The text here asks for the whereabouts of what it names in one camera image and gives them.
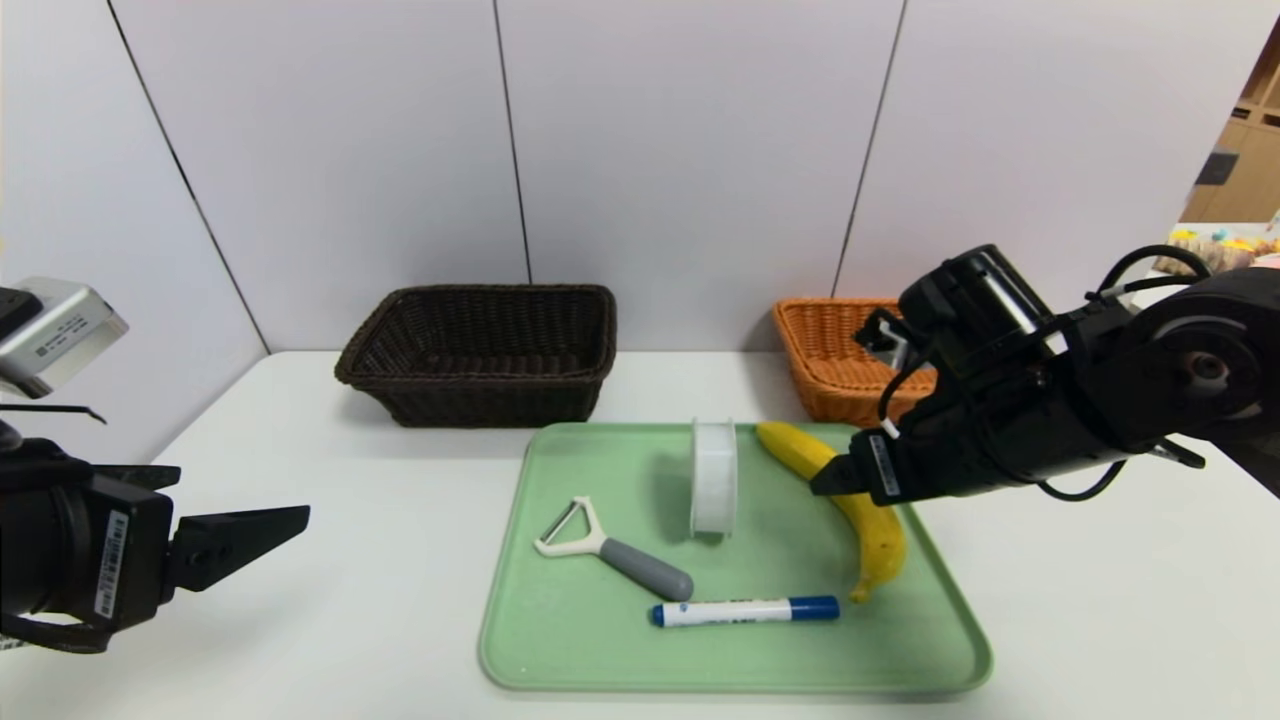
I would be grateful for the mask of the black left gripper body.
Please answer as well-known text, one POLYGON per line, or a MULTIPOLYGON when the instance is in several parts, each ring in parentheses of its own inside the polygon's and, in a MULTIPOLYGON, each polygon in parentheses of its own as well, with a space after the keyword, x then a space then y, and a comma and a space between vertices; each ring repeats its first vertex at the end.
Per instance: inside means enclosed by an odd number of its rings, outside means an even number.
POLYGON ((115 633, 155 616, 172 498, 97 473, 3 500, 3 615, 61 615, 115 633))

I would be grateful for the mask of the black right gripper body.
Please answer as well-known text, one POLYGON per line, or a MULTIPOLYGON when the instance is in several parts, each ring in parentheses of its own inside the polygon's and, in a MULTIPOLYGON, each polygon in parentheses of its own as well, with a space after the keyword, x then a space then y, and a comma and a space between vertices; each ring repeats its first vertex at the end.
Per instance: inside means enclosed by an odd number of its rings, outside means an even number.
POLYGON ((891 416, 900 437, 881 427, 877 401, 855 415, 863 429, 850 445, 859 486, 878 505, 972 497, 998 489, 1004 474, 989 456, 986 432, 1004 411, 1004 398, 961 397, 955 386, 934 392, 891 416))

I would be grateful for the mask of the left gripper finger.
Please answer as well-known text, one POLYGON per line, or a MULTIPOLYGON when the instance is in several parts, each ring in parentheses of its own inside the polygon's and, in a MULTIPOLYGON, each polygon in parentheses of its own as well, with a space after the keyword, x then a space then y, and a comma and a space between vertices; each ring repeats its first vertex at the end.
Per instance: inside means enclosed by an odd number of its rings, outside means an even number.
POLYGON ((289 506, 182 518, 165 564, 165 592, 204 592, 302 534, 311 507, 289 506))
POLYGON ((180 482, 182 470, 166 465, 95 465, 100 477, 147 491, 160 491, 180 482))

